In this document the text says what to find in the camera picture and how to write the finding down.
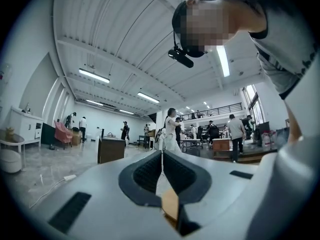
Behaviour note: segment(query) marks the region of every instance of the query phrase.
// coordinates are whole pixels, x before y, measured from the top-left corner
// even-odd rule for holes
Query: white dress
[[[164,139],[165,150],[171,152],[181,152],[180,147],[177,143],[176,136],[176,123],[172,117],[168,116],[165,120],[165,135]]]

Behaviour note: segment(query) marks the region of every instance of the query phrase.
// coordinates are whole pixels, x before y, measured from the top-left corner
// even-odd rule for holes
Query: ceiling
[[[168,57],[173,48],[171,19],[181,0],[54,0],[58,56],[76,99],[107,104],[146,116],[175,105],[199,103],[213,92],[261,81],[256,48],[248,33],[226,46],[230,76],[223,77],[217,51],[187,68]],[[103,83],[79,68],[110,79]],[[139,97],[149,95],[158,104]]]

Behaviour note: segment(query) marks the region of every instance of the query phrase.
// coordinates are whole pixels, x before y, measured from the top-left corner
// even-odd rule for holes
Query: fluorescent light
[[[138,95],[141,96],[141,97],[144,97],[144,98],[147,99],[147,100],[150,100],[150,101],[152,101],[152,102],[155,102],[155,103],[159,103],[159,102],[160,102],[159,100],[157,100],[157,99],[155,99],[155,98],[152,98],[152,97],[150,97],[150,96],[148,96],[148,95],[145,95],[145,94],[143,94],[142,92],[138,92]]]
[[[124,113],[128,113],[128,114],[130,114],[130,115],[134,115],[134,113],[128,112],[128,111],[125,111],[125,110],[122,110],[122,109],[120,109],[119,111],[124,112]]]
[[[99,103],[99,102],[95,102],[95,101],[92,101],[90,99],[86,99],[87,102],[90,102],[90,103],[93,103],[93,104],[96,104],[96,105],[100,105],[100,106],[103,106],[103,104]]]
[[[107,83],[107,84],[110,82],[110,80],[109,80],[108,78],[104,78],[104,77],[102,77],[102,76],[100,76],[100,75],[97,75],[97,74],[95,74],[95,73],[91,73],[91,72],[86,71],[86,70],[83,70],[83,69],[81,69],[81,68],[79,68],[79,73],[84,74],[84,75],[86,75],[86,76],[88,76],[88,77],[91,77],[91,78],[98,79],[98,80],[100,80],[100,81],[102,81],[102,82],[105,82],[105,83]]]
[[[228,59],[227,59],[225,47],[223,45],[217,45],[216,50],[219,54],[223,76],[228,77],[230,76],[230,72],[229,72],[229,65],[228,65]]]

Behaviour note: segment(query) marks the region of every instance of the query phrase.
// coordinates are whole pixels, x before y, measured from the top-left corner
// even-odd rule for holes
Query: white shirt
[[[165,120],[165,133],[167,136],[169,134],[176,136],[176,124],[178,124],[178,123],[175,122],[172,117],[168,116],[166,118],[166,120]]]
[[[181,125],[181,132],[185,132],[185,123],[184,123],[184,121],[181,121],[180,125]]]
[[[79,127],[86,128],[87,127],[87,121],[85,118],[81,118],[79,122]]]
[[[233,140],[243,137],[245,127],[240,119],[233,118],[227,125]]]

